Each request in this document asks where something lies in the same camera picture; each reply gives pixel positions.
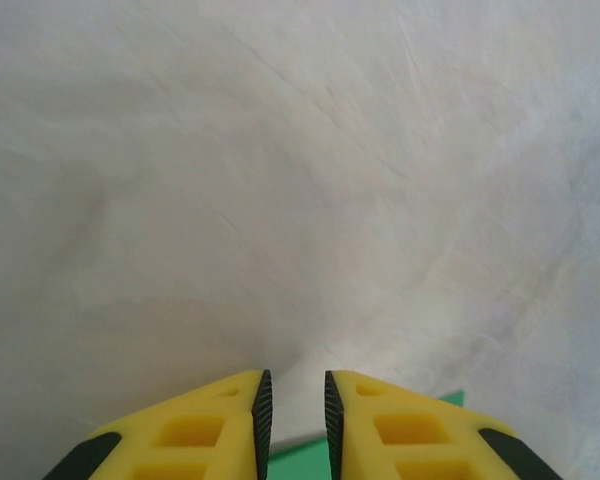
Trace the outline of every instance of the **green block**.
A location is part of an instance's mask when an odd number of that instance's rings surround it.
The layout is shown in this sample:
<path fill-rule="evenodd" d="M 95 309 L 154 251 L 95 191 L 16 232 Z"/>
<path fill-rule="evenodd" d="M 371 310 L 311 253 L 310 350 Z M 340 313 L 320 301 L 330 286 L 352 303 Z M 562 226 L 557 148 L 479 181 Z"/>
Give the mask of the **green block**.
<path fill-rule="evenodd" d="M 458 391 L 441 400 L 462 407 L 464 392 Z M 268 480 L 330 480 L 329 447 L 326 437 L 278 452 L 269 461 Z"/>

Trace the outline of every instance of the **white surface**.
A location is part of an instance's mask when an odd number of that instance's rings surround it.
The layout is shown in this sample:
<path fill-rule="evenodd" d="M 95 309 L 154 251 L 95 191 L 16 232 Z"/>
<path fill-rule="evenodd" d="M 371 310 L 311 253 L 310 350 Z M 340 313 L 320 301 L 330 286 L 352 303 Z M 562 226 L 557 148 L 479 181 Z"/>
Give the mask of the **white surface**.
<path fill-rule="evenodd" d="M 249 367 L 600 479 L 600 0 L 0 0 L 0 479 Z"/>

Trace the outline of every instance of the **small hole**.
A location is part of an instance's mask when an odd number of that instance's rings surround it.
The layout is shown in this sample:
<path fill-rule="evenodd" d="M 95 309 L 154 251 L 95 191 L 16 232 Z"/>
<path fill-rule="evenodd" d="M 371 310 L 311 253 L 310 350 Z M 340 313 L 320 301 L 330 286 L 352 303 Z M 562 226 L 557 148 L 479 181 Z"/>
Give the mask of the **small hole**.
<path fill-rule="evenodd" d="M 213 447 L 218 441 L 223 424 L 222 417 L 179 417 L 165 425 L 155 446 Z"/>
<path fill-rule="evenodd" d="M 233 387 L 231 390 L 227 390 L 226 392 L 222 392 L 220 394 L 221 397 L 235 397 L 240 393 L 240 389 L 238 387 Z"/>
<path fill-rule="evenodd" d="M 384 390 L 377 387 L 370 387 L 369 385 L 364 385 L 359 383 L 356 385 L 356 392 L 358 395 L 362 395 L 363 397 L 377 397 L 378 395 L 383 395 Z"/>
<path fill-rule="evenodd" d="M 401 480 L 479 480 L 467 462 L 402 462 L 396 464 Z"/>
<path fill-rule="evenodd" d="M 139 465 L 133 480 L 202 480 L 205 471 L 198 464 Z"/>
<path fill-rule="evenodd" d="M 442 426 L 428 415 L 378 415 L 373 423 L 385 445 L 449 443 Z"/>

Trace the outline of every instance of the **green object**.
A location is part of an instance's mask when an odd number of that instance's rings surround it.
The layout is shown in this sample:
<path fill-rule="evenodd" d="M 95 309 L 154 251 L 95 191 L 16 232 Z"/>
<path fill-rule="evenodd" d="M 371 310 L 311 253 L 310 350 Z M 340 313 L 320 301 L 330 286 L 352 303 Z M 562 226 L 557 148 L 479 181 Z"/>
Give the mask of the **green object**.
<path fill-rule="evenodd" d="M 441 400 L 462 407 L 462 390 L 442 397 Z M 269 480 L 330 480 L 329 448 L 327 438 L 322 437 L 288 450 L 278 452 L 269 461 Z"/>

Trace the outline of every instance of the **black rubber edge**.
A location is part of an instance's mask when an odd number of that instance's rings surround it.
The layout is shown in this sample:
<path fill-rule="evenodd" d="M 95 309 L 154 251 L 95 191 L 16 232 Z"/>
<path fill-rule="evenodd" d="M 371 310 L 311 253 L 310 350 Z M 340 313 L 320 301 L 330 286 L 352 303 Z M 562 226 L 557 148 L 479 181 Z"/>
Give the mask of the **black rubber edge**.
<path fill-rule="evenodd" d="M 329 443 L 331 479 L 340 480 L 342 475 L 342 434 L 344 432 L 344 406 L 333 373 L 324 375 L 324 419 Z"/>
<path fill-rule="evenodd" d="M 480 435 L 520 480 L 562 480 L 522 440 L 491 428 L 480 430 Z"/>
<path fill-rule="evenodd" d="M 115 432 L 82 442 L 66 457 L 60 460 L 43 480 L 87 480 L 105 461 L 118 443 L 122 435 Z"/>
<path fill-rule="evenodd" d="M 273 389 L 271 371 L 264 370 L 256 392 L 253 406 L 253 441 L 256 448 L 256 471 L 258 480 L 267 478 L 269 465 L 269 444 L 271 442 L 271 422 L 273 420 Z"/>

